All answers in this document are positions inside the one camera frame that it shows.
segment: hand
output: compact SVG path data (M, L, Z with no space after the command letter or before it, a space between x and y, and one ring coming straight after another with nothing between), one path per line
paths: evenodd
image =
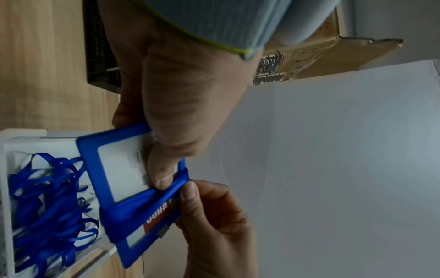
M188 243L184 277L258 277L257 236L229 188L195 180L180 192L177 225Z
M199 43L130 1L99 0L106 36L122 77L115 127L147 121L157 142L150 180L166 189L174 166L199 155L231 113L259 64Z

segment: blue lanyard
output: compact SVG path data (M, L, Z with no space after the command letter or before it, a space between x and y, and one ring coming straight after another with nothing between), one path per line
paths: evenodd
M35 156L46 160L52 168L32 169ZM68 267L75 262L76 252L88 248L96 240L99 222L83 218L83 213L91 209L84 198L77 198L77 193L87 190L87 187L79 188L79 178L85 168L82 166L78 170L74 164L80 161L80 157L54 158L47 153L37 153L20 172L10 175L9 192L17 201L13 228L21 229L14 236L16 273L36 266L36 278L43 278L47 269L59 258L60 267ZM30 179L37 172L49 174ZM42 206L44 211L39 215ZM86 229L89 223L95 227ZM88 235L78 237L80 232ZM93 239L82 246L74 245L78 240L91 237Z

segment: blue card holder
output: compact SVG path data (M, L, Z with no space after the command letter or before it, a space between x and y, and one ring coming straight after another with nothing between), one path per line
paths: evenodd
M151 217L158 215L169 206L169 200L178 198L179 189L189 181L185 161L177 166L172 185L165 191L155 188L143 190L133 196L115 201L108 179L109 172L104 170L105 159L100 156L100 148L117 142L129 142L131 138L139 138L151 132L146 123L114 129L101 133L80 137L76 140L78 150L83 159L90 181L100 204L100 220L110 242L117 247L124 268L129 268L169 227L180 217L180 209L176 206L154 225L135 244L128 242L128 237L141 229L143 224L151 222Z

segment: blue ribbon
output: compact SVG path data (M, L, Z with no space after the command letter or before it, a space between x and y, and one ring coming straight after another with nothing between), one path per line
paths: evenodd
M125 240L188 181L188 170L185 168L178 173L178 177L166 191L149 189L110 208L100 208L101 224L110 242Z
M35 156L42 157L52 168L32 169ZM84 198L77 199L77 193L87 190L87 187L79 188L79 178L85 172L84 166L79 170L74 166L79 161L80 157L69 160L37 153L20 172L10 175L9 192L18 202L14 229L22 229L14 236L15 261L19 263L27 258L16 266L16 273L35 265L38 268L36 278L43 278L59 258L60 267L68 267L75 262L76 252L88 248L96 240L99 222L83 218L83 213L91 209ZM30 179L37 172L46 175ZM41 196L44 197L44 211L38 215L43 206ZM86 229L88 223L95 228ZM78 237L80 232L88 235ZM93 239L87 244L74 245L78 240L91 237Z

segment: badge holder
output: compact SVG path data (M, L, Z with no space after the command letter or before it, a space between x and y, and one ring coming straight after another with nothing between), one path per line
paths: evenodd
M100 204L101 224L129 268L180 217L179 189L189 181L185 161L165 191L148 187L143 147L154 141L146 123L76 140Z

